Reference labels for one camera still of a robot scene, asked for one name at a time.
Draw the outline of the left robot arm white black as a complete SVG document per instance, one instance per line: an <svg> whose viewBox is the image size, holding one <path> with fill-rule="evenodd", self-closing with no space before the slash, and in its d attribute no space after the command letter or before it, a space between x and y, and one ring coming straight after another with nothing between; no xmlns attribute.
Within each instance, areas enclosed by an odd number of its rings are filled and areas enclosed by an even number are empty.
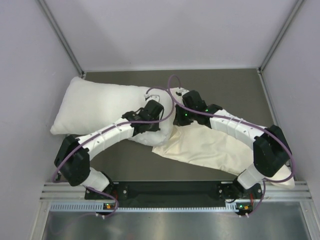
<svg viewBox="0 0 320 240"><path fill-rule="evenodd" d="M114 183L109 176L91 167L91 160L114 144L145 132L156 132L164 107L154 99L145 107L124 113L114 123L93 133L64 138L54 160L57 172L72 187L84 186L96 190L102 198L109 198Z"/></svg>

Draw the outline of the white pillow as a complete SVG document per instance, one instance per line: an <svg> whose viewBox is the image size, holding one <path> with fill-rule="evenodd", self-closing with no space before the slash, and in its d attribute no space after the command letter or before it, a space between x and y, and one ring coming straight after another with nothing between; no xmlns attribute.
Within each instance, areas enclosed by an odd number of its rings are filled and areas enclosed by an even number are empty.
<svg viewBox="0 0 320 240"><path fill-rule="evenodd" d="M158 96L165 121L156 132L147 131L131 138L146 146L161 146L171 137L175 113L171 97L160 89L146 86L95 83L74 77L63 97L50 132L53 135L87 135L113 124L123 114L146 105L145 94Z"/></svg>

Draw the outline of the cream pillowcase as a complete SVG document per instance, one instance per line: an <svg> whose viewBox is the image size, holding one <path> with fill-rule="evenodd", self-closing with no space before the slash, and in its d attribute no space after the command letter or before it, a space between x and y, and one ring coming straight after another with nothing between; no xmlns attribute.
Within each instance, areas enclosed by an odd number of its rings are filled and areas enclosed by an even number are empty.
<svg viewBox="0 0 320 240"><path fill-rule="evenodd" d="M239 175L254 163L253 144L233 130L209 129L196 122L174 126L169 140L152 149L163 158Z"/></svg>

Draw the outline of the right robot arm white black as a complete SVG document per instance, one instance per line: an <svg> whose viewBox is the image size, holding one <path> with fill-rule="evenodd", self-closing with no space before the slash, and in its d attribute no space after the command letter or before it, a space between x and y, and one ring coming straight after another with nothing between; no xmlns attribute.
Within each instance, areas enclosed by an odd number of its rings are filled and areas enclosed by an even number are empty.
<svg viewBox="0 0 320 240"><path fill-rule="evenodd" d="M292 172L286 166L292 153L280 127L254 125L230 114L219 105L206 104L195 90L178 89L172 98L175 101L177 125L187 126L196 122L223 132L252 150L253 162L232 183L220 188L222 198L245 198L261 180L285 183L292 177Z"/></svg>

